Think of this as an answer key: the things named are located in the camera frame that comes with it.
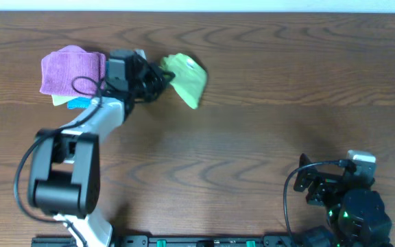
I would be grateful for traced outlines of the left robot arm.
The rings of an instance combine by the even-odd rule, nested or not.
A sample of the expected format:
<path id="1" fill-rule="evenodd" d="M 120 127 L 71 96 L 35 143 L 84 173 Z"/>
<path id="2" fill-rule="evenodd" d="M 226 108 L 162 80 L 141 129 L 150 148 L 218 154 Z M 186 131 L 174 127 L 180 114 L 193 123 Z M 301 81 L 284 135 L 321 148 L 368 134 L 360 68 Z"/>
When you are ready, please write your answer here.
<path id="1" fill-rule="evenodd" d="M 63 224 L 74 238 L 70 246 L 110 246 L 113 227 L 96 208 L 99 146 L 125 122 L 135 104 L 157 100 L 175 76 L 139 54 L 111 56 L 108 75 L 102 79 L 85 76 L 95 87 L 91 105 L 66 125 L 38 131 L 19 163 L 13 190 L 24 214 L 37 219 L 19 195 L 21 170 L 30 159 L 27 200 L 47 215 L 43 221 Z"/>

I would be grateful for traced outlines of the light green cloth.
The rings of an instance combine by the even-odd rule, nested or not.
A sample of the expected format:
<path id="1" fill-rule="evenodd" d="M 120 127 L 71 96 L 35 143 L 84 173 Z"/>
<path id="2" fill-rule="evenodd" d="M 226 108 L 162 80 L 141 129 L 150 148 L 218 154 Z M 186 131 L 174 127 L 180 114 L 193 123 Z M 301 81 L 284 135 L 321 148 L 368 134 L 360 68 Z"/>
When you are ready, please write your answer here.
<path id="1" fill-rule="evenodd" d="M 162 58 L 160 66 L 164 71 L 175 74 L 170 84 L 190 108 L 197 109 L 208 80 L 207 72 L 194 59 L 182 53 Z"/>

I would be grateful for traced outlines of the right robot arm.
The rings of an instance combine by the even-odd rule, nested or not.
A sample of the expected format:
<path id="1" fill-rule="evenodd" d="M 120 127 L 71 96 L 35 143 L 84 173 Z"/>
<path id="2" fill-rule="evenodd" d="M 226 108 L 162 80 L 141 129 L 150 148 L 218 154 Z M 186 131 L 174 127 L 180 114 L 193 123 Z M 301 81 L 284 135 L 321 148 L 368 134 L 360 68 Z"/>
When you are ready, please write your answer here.
<path id="1" fill-rule="evenodd" d="M 307 190 L 306 202 L 326 209 L 328 227 L 318 226 L 294 236 L 298 246 L 391 246 L 392 221 L 375 182 L 376 158 L 349 150 L 337 161 L 312 162 L 300 155 L 294 191 Z"/>

